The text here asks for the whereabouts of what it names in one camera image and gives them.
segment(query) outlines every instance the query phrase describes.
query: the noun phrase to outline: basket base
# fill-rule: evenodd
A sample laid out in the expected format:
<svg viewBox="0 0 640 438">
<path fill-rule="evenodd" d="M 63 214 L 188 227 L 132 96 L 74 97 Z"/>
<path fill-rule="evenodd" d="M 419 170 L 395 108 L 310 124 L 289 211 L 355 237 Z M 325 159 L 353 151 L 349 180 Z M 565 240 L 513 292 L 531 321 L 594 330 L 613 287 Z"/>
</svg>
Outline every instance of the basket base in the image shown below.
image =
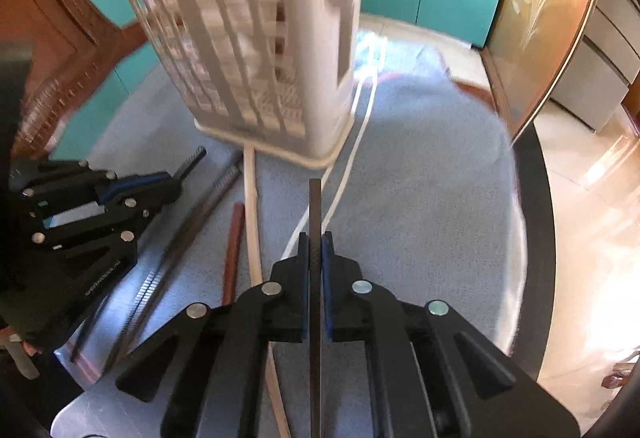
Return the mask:
<svg viewBox="0 0 640 438">
<path fill-rule="evenodd" d="M 254 139 L 250 139 L 248 137 L 241 137 L 239 135 L 232 135 L 226 131 L 222 131 L 220 129 L 208 128 L 207 126 L 202 126 L 197 119 L 193 120 L 196 128 L 199 129 L 202 133 L 204 133 L 207 137 L 212 137 L 215 139 L 222 139 L 223 141 L 233 142 L 238 145 L 252 145 L 257 151 L 261 151 L 268 155 L 273 155 L 274 157 L 281 158 L 283 160 L 289 160 L 297 165 L 302 167 L 307 167 L 309 169 L 324 169 L 329 167 L 334 163 L 335 159 L 338 158 L 344 143 L 349 136 L 351 128 L 353 127 L 355 117 L 352 113 L 350 113 L 347 122 L 344 123 L 344 128 L 340 133 L 340 137 L 338 137 L 337 142 L 329 153 L 324 155 L 324 157 L 320 158 L 309 158 L 303 157 L 303 155 L 299 155 L 294 153 L 293 151 L 287 151 L 286 149 L 280 149 L 279 147 L 275 147 L 271 144 L 265 144 L 264 142 L 255 141 Z"/>
</svg>

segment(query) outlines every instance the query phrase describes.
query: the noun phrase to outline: laundry basket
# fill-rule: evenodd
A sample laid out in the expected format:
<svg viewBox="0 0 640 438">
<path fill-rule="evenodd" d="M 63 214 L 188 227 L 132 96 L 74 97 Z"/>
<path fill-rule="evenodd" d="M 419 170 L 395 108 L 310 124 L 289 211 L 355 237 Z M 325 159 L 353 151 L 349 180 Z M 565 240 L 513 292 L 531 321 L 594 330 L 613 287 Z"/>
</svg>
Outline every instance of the laundry basket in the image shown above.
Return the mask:
<svg viewBox="0 0 640 438">
<path fill-rule="evenodd" d="M 204 133 L 325 167 L 353 125 L 360 0 L 129 0 Z"/>
</svg>

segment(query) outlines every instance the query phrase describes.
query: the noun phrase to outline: tile floor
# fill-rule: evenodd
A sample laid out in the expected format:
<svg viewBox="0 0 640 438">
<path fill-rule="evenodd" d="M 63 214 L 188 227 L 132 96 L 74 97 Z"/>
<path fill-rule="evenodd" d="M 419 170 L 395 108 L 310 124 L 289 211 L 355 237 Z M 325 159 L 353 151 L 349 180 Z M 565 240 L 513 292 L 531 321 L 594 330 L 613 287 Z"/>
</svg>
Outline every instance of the tile floor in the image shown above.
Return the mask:
<svg viewBox="0 0 640 438">
<path fill-rule="evenodd" d="M 640 345 L 640 141 L 622 108 L 593 133 L 549 102 L 534 121 L 556 223 L 556 299 L 539 382 L 586 431 Z"/>
<path fill-rule="evenodd" d="M 480 55 L 468 43 L 415 25 L 369 14 L 360 15 L 360 28 L 367 28 L 395 40 L 430 44 L 440 50 L 454 80 L 491 89 Z"/>
</svg>

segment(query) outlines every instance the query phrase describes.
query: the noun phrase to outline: wooden stick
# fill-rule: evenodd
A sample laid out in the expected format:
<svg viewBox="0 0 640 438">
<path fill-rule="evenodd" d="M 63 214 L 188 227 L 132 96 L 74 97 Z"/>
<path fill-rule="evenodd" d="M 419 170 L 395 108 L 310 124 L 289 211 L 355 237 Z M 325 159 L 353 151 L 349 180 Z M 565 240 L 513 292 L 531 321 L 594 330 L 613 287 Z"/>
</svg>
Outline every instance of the wooden stick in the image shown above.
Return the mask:
<svg viewBox="0 0 640 438">
<path fill-rule="evenodd" d="M 255 150 L 252 145 L 244 147 L 244 212 L 246 217 L 246 248 L 249 257 L 249 276 L 251 285 L 262 283 L 262 264 L 260 262 L 260 240 L 258 235 L 258 192 L 255 186 Z M 291 438 L 287 414 L 282 403 L 278 373 L 273 358 L 273 345 L 267 350 L 267 362 L 264 378 L 271 399 L 271 406 L 278 424 L 280 438 Z"/>
<path fill-rule="evenodd" d="M 224 287 L 222 291 L 222 304 L 231 304 L 236 298 L 236 278 L 238 278 L 238 257 L 240 255 L 240 243 L 244 232 L 244 204 L 234 203 L 234 212 L 231 216 L 229 239 L 226 244 L 226 261 Z"/>
</svg>

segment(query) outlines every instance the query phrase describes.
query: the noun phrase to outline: triangular cutout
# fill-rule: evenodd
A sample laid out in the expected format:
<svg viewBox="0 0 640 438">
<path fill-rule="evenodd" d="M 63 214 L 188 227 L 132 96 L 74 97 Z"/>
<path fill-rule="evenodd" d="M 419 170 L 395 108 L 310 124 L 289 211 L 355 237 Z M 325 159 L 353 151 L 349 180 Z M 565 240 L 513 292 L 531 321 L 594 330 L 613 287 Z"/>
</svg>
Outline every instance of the triangular cutout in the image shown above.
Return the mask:
<svg viewBox="0 0 640 438">
<path fill-rule="evenodd" d="M 481 400 L 488 400 L 513 388 L 515 377 L 472 337 L 458 333 L 453 339 Z"/>
<path fill-rule="evenodd" d="M 158 392 L 171 359 L 174 358 L 178 340 L 179 337 L 174 335 L 160 344 L 129 371 L 123 373 L 116 381 L 116 387 L 142 402 L 151 402 Z"/>
</svg>

